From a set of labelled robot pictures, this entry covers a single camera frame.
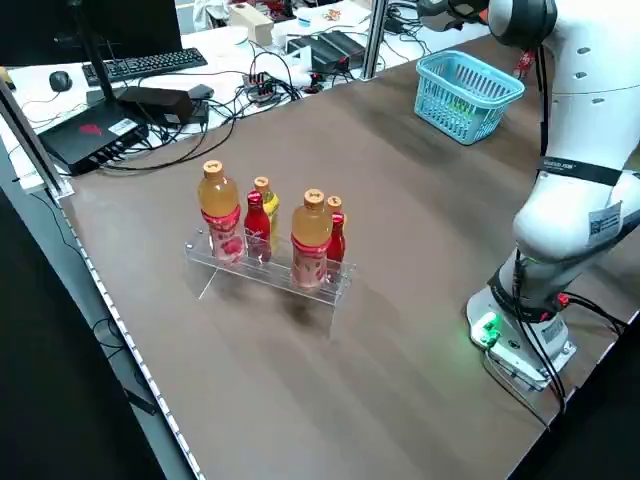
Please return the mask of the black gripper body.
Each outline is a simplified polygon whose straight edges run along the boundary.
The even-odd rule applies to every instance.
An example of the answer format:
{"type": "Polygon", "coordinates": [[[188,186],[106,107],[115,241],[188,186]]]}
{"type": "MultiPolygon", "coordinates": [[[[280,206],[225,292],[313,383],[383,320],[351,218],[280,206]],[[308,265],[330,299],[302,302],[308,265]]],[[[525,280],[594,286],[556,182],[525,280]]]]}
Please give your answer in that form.
{"type": "Polygon", "coordinates": [[[455,16],[467,23],[488,21],[488,0],[450,0],[449,7],[455,16]]]}

